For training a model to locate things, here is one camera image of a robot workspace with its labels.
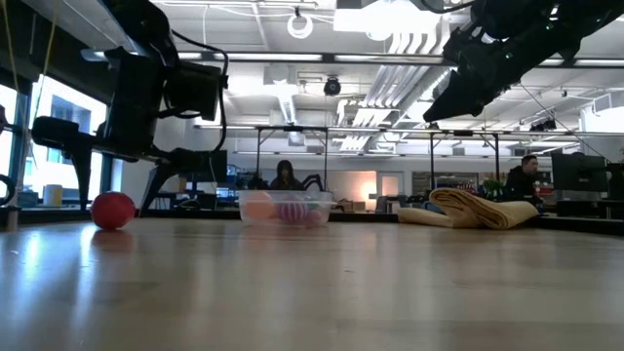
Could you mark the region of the clear plastic tupperware container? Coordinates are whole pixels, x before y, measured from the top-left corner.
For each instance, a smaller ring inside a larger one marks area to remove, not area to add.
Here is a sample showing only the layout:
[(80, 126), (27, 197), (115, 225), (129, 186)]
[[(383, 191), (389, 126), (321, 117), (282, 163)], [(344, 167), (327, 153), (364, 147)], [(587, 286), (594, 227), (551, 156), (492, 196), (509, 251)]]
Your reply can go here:
[[(267, 192), (275, 203), (275, 213), (268, 219), (250, 219), (244, 210), (244, 201), (246, 196), (252, 191), (264, 191)], [(278, 203), (284, 202), (301, 202), (305, 203), (309, 212), (312, 210), (318, 210), (324, 214), (324, 223), (318, 226), (309, 226), (307, 224), (307, 218), (300, 224), (285, 223), (277, 217), (276, 206)], [(239, 192), (239, 210), (241, 219), (249, 225), (274, 225), (274, 226), (293, 226), (293, 227), (319, 227), (329, 221), (330, 212), (335, 202), (332, 200), (332, 194), (330, 192), (320, 191), (285, 191), (285, 190), (241, 190)]]

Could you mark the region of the orange toy fruit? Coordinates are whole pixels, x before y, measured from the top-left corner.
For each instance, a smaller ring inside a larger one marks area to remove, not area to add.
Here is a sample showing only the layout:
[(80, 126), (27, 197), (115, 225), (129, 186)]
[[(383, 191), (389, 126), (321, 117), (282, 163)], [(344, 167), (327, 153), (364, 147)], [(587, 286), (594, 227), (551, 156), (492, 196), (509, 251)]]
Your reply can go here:
[(244, 210), (250, 219), (268, 219), (275, 213), (275, 203), (267, 192), (252, 191), (246, 196)]

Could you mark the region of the white cylinder container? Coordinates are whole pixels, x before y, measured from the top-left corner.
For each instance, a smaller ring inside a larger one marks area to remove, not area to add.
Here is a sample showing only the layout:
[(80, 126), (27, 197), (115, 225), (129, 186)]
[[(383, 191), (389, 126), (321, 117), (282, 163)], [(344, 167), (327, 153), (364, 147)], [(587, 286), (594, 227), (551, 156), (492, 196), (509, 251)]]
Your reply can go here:
[(60, 207), (62, 205), (63, 188), (59, 184), (47, 184), (43, 188), (43, 205)]

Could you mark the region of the black metal workstation frame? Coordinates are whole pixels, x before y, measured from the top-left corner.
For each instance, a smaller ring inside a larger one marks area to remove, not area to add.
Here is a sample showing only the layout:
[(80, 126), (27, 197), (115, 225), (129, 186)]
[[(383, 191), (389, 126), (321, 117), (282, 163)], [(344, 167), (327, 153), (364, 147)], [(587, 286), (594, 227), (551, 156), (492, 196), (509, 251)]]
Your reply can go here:
[[(480, 137), (491, 149), (494, 150), (494, 164), (495, 164), (495, 179), (496, 181), (500, 181), (500, 151), (499, 151), (499, 141), (500, 136), (499, 133), (491, 133), (491, 132), (478, 132), (472, 130), (440, 130), (439, 132), (430, 132), (429, 136), (429, 157), (430, 157), (430, 190), (434, 190), (436, 188), (436, 179), (435, 179), (435, 147), (438, 145), (439, 141), (434, 141), (434, 136), (436, 134), (443, 135), (444, 137), (453, 136), (453, 137)], [(486, 136), (491, 136), (494, 140), (494, 144), (492, 144)]]
[(259, 168), (260, 168), (261, 145), (264, 143), (264, 138), (262, 137), (263, 131), (269, 131), (270, 137), (273, 135), (275, 131), (282, 131), (285, 133), (290, 133), (290, 132), (296, 132), (296, 133), (310, 132), (312, 134), (324, 133), (325, 138), (321, 139), (321, 143), (324, 146), (324, 151), (322, 153), (322, 155), (324, 156), (324, 174), (323, 174), (323, 183), (320, 185), (320, 190), (325, 191), (327, 189), (328, 156), (329, 156), (329, 152), (328, 152), (329, 128), (328, 127), (298, 126), (298, 125), (288, 124), (288, 125), (279, 125), (279, 126), (256, 126), (255, 129), (257, 130), (256, 161), (255, 161), (255, 166), (256, 166), (255, 172), (257, 174), (259, 174)]

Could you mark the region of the purple striped toy fruit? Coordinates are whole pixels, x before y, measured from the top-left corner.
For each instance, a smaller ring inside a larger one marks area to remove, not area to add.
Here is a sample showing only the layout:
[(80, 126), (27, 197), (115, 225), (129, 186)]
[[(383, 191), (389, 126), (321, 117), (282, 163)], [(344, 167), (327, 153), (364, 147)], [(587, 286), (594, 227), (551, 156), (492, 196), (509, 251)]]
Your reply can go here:
[(308, 216), (309, 208), (301, 202), (284, 202), (276, 206), (277, 217), (285, 223), (300, 224)]

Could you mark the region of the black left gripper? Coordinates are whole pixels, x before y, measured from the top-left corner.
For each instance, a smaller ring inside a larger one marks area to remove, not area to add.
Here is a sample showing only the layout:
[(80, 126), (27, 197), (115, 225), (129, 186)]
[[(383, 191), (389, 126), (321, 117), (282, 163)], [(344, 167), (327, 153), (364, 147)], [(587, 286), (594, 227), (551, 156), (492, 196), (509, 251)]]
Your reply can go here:
[(178, 114), (181, 109), (161, 110), (165, 82), (193, 67), (180, 60), (166, 66), (155, 58), (127, 52), (123, 48), (101, 54), (85, 52), (89, 59), (109, 63), (117, 74), (110, 110), (102, 130), (96, 135), (82, 133), (77, 124), (40, 116), (33, 122), (35, 143), (59, 149), (70, 156), (79, 190), (80, 208), (88, 205), (92, 152), (99, 151), (126, 161), (150, 160), (159, 165), (148, 175), (138, 213), (143, 215), (165, 182), (180, 170), (193, 168), (193, 152), (186, 149), (161, 150), (153, 143), (157, 120)]

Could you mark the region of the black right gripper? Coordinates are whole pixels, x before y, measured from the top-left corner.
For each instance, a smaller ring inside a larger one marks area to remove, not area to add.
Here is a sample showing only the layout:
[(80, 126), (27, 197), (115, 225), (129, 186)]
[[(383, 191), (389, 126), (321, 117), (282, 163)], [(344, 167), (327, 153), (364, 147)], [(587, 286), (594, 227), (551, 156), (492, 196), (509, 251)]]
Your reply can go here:
[(548, 18), (539, 17), (504, 38), (495, 38), (476, 20), (454, 29), (446, 42), (446, 60), (456, 69), (423, 119), (478, 116), (497, 97), (497, 90), (485, 88), (506, 88), (518, 82), (555, 52), (556, 23)]

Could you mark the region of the person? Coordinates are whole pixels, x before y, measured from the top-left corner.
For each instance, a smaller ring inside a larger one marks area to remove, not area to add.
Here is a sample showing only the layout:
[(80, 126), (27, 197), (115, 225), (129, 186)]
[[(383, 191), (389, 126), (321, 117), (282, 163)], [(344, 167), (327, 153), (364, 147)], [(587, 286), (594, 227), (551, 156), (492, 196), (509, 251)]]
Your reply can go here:
[(277, 164), (277, 176), (271, 181), (271, 190), (303, 191), (302, 183), (294, 177), (293, 165), (288, 160), (282, 160)]
[(542, 204), (542, 199), (535, 190), (535, 176), (538, 171), (538, 160), (534, 155), (525, 156), (521, 165), (510, 170), (505, 195), (509, 200), (527, 201), (533, 205)]

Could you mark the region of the black computer monitor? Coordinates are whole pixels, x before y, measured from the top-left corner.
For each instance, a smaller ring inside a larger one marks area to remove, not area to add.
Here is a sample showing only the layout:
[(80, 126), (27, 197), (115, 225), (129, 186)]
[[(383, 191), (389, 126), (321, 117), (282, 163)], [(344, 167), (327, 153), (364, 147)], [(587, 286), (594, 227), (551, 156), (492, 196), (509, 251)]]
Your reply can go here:
[(194, 182), (225, 182), (227, 180), (228, 152), (219, 150), (200, 163), (198, 169), (188, 173)]
[(551, 162), (556, 190), (607, 192), (604, 157), (553, 154)]
[(608, 198), (624, 201), (624, 163), (608, 163), (606, 172), (610, 175)]

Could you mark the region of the long ceiling light fixture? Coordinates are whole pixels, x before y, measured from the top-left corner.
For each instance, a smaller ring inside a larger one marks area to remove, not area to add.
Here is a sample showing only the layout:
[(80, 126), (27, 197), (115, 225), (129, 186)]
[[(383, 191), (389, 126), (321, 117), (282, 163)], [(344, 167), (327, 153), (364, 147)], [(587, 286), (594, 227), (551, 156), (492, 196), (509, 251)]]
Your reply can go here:
[[(437, 55), (397, 54), (329, 54), (329, 53), (284, 53), (284, 52), (230, 52), (230, 62), (237, 63), (322, 63), (322, 64), (382, 64), (454, 66), (454, 63)], [(615, 69), (624, 68), (624, 58), (547, 58), (539, 68)]]

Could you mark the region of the green background plant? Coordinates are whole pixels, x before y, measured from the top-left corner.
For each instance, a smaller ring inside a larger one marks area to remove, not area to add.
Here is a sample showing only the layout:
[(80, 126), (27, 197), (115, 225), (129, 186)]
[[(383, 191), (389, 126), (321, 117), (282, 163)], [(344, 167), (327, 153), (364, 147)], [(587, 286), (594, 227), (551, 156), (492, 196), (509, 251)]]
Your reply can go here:
[(504, 184), (500, 180), (487, 178), (483, 182), (483, 192), (487, 199), (500, 199), (504, 195)]

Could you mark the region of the pinkish red round toy fruit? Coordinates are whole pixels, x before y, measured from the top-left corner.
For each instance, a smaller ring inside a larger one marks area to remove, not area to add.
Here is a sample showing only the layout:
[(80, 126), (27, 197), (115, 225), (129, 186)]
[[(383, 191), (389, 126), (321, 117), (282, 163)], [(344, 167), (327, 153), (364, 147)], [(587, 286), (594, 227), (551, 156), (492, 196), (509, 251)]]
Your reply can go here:
[(105, 192), (92, 202), (93, 223), (104, 230), (117, 230), (130, 222), (136, 213), (133, 200), (122, 192)]

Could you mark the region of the large window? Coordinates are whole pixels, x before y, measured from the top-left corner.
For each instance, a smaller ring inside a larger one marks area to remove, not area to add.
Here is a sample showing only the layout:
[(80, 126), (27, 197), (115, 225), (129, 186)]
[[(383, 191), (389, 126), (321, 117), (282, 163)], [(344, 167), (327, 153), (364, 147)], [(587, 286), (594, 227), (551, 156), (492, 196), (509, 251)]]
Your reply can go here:
[[(29, 106), (29, 126), (39, 116), (50, 116), (74, 122), (81, 133), (93, 135), (104, 122), (107, 106), (52, 78), (40, 76), (32, 84)], [(15, 134), (0, 134), (0, 175), (7, 176), (16, 167), (11, 164), (18, 151), (14, 147)], [(47, 184), (59, 184), (63, 188), (62, 204), (79, 203), (78, 180), (72, 162), (62, 152), (31, 143), (25, 156), (21, 193), (21, 207), (43, 205), (43, 188)]]

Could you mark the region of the folded yellow cloth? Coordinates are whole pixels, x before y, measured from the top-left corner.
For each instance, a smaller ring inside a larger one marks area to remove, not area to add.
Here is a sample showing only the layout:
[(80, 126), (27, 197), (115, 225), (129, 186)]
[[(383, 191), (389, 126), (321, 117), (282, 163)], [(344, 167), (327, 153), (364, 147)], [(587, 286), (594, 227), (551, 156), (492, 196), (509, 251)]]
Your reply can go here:
[(497, 203), (453, 188), (433, 190), (430, 193), (429, 202), (442, 213), (401, 208), (397, 213), (398, 220), (401, 223), (446, 228), (506, 230), (539, 216), (537, 208), (526, 201)]

